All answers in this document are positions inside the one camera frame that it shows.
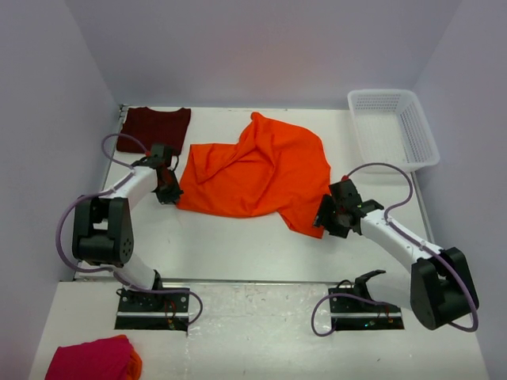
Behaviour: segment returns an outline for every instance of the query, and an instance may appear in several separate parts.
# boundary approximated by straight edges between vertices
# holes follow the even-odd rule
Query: orange cloth
[[[125,335],[119,335],[116,336],[116,338],[127,339]],[[132,351],[130,351],[130,360],[127,364],[127,375],[125,377],[125,380],[139,380],[142,371],[143,361],[141,360],[141,357],[137,351],[132,347]]]
[[[291,230],[321,238],[312,223],[330,166],[320,138],[258,112],[251,119],[237,144],[190,146],[177,207],[230,217],[278,211]]]

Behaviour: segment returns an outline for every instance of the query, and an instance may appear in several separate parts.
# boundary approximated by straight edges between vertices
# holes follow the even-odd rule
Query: white wall
[[[57,282],[71,277],[56,222],[98,190],[117,107],[63,1],[2,2],[0,55],[0,372],[16,380],[29,375]]]
[[[67,0],[119,103],[346,108],[411,89],[461,0]]]
[[[467,254],[492,379],[507,378],[506,90],[507,2],[464,0],[415,86],[442,160],[418,178],[436,241]]]

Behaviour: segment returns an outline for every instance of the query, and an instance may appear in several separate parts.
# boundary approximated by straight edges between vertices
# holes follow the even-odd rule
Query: white surface
[[[461,0],[66,0],[126,105],[346,108],[410,89]]]
[[[479,294],[478,341],[507,378],[507,2],[463,0],[414,91],[442,160],[417,173],[436,242],[467,256]]]
[[[132,170],[132,177],[130,177],[128,182],[118,188],[123,180],[124,177],[121,177],[115,184],[112,184],[111,189],[113,193],[101,198],[128,198],[128,206],[132,210],[142,198],[157,188],[157,172],[146,166],[136,166]]]
[[[148,267],[135,253],[132,254],[130,260],[122,268],[112,265],[104,266],[111,267],[121,279],[131,285],[140,287],[141,289],[153,289],[155,272],[153,268]]]
[[[191,143],[236,143],[250,122],[252,111],[257,109],[193,108],[177,177],[181,177],[186,165]],[[306,127],[320,136],[332,168],[331,182],[339,181],[360,163],[350,112],[258,111]],[[141,155],[116,153],[115,157],[132,162]],[[106,187],[127,171],[112,165]],[[364,200],[374,198],[384,206],[399,202],[408,192],[405,180],[397,173],[358,173],[353,179]],[[426,238],[415,197],[395,210],[393,216]],[[133,210],[132,224],[135,252],[165,279],[333,282],[384,269],[387,275],[382,276],[383,280],[390,286],[409,289],[408,272],[372,241],[356,234],[340,239],[325,233],[322,240],[297,234],[287,228],[277,213],[258,218],[223,218],[162,206],[155,195],[149,194]]]
[[[407,241],[404,237],[398,234],[392,227],[390,227],[383,217],[384,210],[375,210],[368,212],[368,214],[361,219],[361,233],[365,238],[371,239],[376,244],[383,247],[389,252],[405,269],[409,272],[410,267],[417,259],[429,259],[431,255],[419,249],[412,242]],[[401,231],[408,234],[413,239],[424,244],[432,249],[433,252],[439,252],[441,247],[428,243],[422,237],[415,235],[412,231],[408,230],[394,218],[389,222],[394,223]]]
[[[387,162],[407,172],[438,163],[440,155],[415,93],[362,89],[348,98],[364,162]]]
[[[58,346],[124,333],[143,360],[141,379],[487,380],[475,334],[424,329],[403,310],[406,330],[336,332],[310,328],[324,285],[198,285],[200,320],[184,332],[113,330],[115,283],[61,283],[32,366],[44,378]],[[195,313],[197,302],[190,301]],[[330,327],[328,303],[317,328]],[[470,323],[463,318],[463,323]]]

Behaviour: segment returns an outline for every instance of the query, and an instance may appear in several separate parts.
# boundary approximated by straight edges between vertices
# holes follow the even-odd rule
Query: laundry basket
[[[428,121],[412,91],[351,91],[349,107],[364,162],[386,162],[413,172],[440,160]]]

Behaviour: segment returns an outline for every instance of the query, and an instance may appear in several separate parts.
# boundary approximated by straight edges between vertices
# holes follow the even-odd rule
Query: black clamp
[[[183,194],[177,182],[176,174],[174,174],[176,167],[170,169],[172,160],[172,147],[163,144],[153,144],[148,156],[132,164],[132,166],[146,166],[156,170],[157,188],[153,192],[162,204],[177,203],[180,200],[180,195]]]
[[[373,199],[363,202],[356,186],[347,177],[329,186],[331,195],[322,197],[314,227],[324,226],[330,235],[346,238],[352,230],[361,235],[360,220],[368,212],[383,210]]]
[[[377,269],[376,271],[371,271],[368,273],[365,273],[363,275],[360,275],[354,280],[354,294],[361,298],[366,298],[368,300],[372,300],[372,297],[370,293],[368,292],[368,287],[366,286],[366,282],[375,276],[382,275],[386,271],[383,271],[382,269]]]

